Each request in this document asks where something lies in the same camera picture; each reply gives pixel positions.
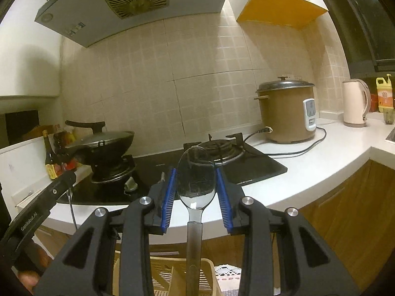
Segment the person's left hand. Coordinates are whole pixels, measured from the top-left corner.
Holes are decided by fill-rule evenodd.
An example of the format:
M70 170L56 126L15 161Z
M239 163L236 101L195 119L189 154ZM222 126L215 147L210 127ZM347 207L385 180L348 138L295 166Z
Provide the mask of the person's left hand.
M42 273L51 265L52 261L53 258L33 240L21 252L15 262L15 268L18 270L17 277L31 295L34 294L34 289Z

